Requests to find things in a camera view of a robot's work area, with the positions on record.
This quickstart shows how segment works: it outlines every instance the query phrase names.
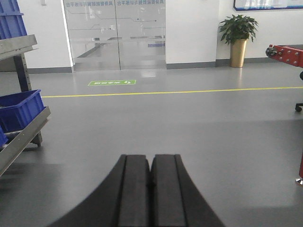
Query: wall poster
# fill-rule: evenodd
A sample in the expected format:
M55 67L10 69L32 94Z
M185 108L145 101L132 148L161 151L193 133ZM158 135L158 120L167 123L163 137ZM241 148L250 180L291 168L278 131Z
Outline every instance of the wall poster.
M234 0L236 11L263 9L303 9L303 0Z

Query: blue frame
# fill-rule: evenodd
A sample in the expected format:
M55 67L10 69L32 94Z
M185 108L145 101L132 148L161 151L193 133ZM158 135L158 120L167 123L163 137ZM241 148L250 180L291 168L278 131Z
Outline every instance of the blue frame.
M297 6L288 6L288 7L280 7L280 8L274 8L274 7L251 7L251 8L243 8L243 7L236 7L236 1L233 1L233 7L236 11L248 11L248 10L273 10L273 9L303 9L303 5L297 5Z

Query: black wheel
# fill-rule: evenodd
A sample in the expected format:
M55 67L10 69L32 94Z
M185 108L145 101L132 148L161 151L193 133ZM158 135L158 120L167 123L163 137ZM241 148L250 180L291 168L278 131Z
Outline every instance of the black wheel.
M296 107L295 107L295 110L296 110L297 112L301 112L301 111L302 111L302 108L299 107L299 106L296 106Z

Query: potted plant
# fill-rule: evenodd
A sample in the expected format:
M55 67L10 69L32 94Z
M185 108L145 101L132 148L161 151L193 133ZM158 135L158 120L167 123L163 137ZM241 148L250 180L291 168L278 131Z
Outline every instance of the potted plant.
M258 22L254 18L243 15L227 18L220 22L223 24L219 26L219 32L223 32L221 41L225 40L226 44L231 44L230 66L243 67L246 43L249 37L252 42L254 41Z

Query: red metal frame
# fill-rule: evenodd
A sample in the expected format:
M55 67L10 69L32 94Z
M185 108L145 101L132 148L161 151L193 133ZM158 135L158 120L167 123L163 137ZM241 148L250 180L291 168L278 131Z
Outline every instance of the red metal frame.
M300 176L301 178L303 178L303 156L302 156L302 160L301 160L299 176Z
M269 56L269 58L303 68L303 50L279 45L270 45L269 47L275 48L277 51L276 55Z

